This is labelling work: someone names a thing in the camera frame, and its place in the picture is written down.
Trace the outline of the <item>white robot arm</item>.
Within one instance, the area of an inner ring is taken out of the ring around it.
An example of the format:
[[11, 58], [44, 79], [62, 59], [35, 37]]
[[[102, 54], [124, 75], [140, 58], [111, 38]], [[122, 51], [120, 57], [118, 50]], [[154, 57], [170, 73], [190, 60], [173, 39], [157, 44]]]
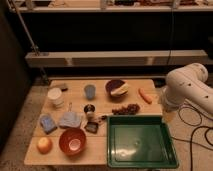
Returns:
[[175, 111], [188, 99], [213, 115], [213, 88], [205, 84], [207, 79], [208, 71], [200, 63], [192, 63], [170, 71], [166, 75], [166, 86], [160, 96], [164, 110]]

